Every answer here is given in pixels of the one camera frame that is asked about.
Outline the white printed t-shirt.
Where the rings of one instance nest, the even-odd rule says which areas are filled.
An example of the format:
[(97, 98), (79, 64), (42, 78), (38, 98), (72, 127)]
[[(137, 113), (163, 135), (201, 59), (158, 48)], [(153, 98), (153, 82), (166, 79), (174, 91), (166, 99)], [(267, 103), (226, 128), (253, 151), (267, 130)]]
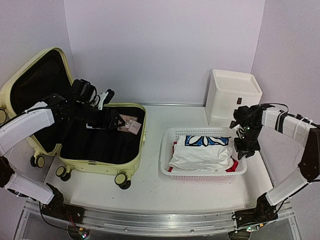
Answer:
[(235, 172), (239, 162), (233, 152), (230, 136), (181, 135), (173, 144), (168, 171)]

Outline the white plastic mesh basket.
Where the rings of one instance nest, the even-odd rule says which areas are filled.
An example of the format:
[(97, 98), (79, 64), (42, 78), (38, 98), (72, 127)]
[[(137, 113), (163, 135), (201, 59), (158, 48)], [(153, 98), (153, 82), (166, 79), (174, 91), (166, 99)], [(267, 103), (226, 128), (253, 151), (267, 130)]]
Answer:
[[(214, 137), (232, 137), (233, 155), (232, 157), (238, 161), (238, 166), (234, 172), (169, 172), (169, 161), (173, 156), (174, 142), (178, 141), (180, 136), (214, 136)], [(176, 180), (227, 180), (235, 176), (240, 176), (247, 171), (247, 163), (245, 160), (238, 160), (238, 154), (234, 148), (234, 138), (236, 132), (228, 127), (191, 127), (191, 128), (169, 128), (165, 131), (161, 143), (161, 151), (159, 157), (160, 170), (164, 175)]]

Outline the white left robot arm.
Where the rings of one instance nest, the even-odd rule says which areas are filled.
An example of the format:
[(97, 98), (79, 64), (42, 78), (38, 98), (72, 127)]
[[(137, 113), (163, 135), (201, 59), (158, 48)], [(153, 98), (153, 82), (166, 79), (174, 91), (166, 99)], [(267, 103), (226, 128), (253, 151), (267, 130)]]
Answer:
[(28, 177), (6, 158), (9, 150), (35, 133), (69, 120), (80, 121), (93, 130), (116, 130), (125, 121), (114, 108), (105, 107), (115, 92), (108, 89), (91, 97), (95, 87), (84, 79), (77, 79), (66, 96), (49, 94), (34, 106), (22, 111), (0, 126), (0, 186), (18, 195), (36, 200), (41, 209), (48, 209), (57, 219), (67, 215), (63, 194), (53, 185)]

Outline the pale green hard-shell suitcase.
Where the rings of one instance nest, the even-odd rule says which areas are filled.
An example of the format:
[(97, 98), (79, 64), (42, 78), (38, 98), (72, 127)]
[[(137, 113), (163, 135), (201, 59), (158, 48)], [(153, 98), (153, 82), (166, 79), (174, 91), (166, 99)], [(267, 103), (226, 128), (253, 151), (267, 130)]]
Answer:
[(103, 109), (137, 117), (137, 135), (118, 129), (90, 127), (87, 123), (60, 117), (73, 79), (62, 49), (42, 50), (20, 68), (1, 88), (0, 103), (9, 123), (34, 149), (33, 167), (42, 168), (44, 156), (57, 156), (63, 165), (56, 170), (62, 181), (73, 170), (113, 175), (126, 190), (137, 171), (146, 134), (146, 109), (137, 103), (112, 103)]

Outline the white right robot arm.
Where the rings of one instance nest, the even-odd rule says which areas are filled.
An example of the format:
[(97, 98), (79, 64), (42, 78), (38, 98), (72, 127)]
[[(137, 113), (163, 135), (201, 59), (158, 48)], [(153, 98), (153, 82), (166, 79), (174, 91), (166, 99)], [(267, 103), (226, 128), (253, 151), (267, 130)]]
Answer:
[(278, 218), (285, 201), (320, 179), (320, 126), (300, 114), (277, 108), (277, 103), (240, 106), (233, 112), (230, 128), (237, 127), (234, 148), (237, 158), (252, 157), (260, 151), (258, 137), (262, 128), (276, 131), (294, 141), (302, 153), (292, 153), (290, 174), (256, 200), (254, 208), (233, 214), (238, 228), (266, 224)]

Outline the white three-drawer storage cabinet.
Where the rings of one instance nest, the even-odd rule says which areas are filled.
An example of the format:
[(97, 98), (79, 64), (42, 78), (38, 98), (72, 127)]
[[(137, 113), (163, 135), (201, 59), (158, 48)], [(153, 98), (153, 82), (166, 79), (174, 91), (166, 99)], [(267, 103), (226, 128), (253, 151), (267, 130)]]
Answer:
[(229, 127), (234, 110), (260, 103), (263, 92), (250, 73), (214, 69), (211, 72), (205, 114), (210, 127)]

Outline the small pink card box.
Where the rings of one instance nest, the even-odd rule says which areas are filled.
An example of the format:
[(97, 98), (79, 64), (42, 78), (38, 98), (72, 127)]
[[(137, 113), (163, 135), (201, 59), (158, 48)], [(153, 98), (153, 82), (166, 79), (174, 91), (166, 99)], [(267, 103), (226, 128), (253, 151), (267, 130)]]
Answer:
[(130, 127), (128, 128), (128, 132), (137, 135), (142, 124), (133, 120), (132, 123), (130, 124)]

